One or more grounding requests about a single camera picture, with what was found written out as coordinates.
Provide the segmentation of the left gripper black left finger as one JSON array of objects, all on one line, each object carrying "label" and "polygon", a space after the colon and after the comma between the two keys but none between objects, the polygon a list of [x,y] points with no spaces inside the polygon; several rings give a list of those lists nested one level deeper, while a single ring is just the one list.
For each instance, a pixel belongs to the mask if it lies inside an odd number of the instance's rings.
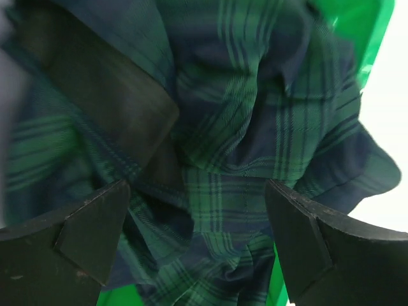
[{"label": "left gripper black left finger", "polygon": [[128,211],[125,180],[1,229],[1,305],[95,305]]}]

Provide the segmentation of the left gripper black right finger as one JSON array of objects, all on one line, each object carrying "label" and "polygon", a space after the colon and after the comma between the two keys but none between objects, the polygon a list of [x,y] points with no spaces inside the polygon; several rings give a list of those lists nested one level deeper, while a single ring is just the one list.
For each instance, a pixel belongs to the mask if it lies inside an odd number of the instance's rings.
[{"label": "left gripper black right finger", "polygon": [[374,226],[268,181],[265,203],[289,301],[407,305],[407,234]]}]

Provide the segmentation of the green navy plaid skirt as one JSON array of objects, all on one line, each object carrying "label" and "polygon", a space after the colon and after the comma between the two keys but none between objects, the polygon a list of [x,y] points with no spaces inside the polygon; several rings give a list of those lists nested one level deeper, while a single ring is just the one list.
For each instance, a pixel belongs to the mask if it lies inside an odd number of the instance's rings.
[{"label": "green navy plaid skirt", "polygon": [[345,214],[401,172],[359,120],[350,42],[309,1],[1,5],[7,225],[126,179],[108,289],[264,305],[265,184]]}]

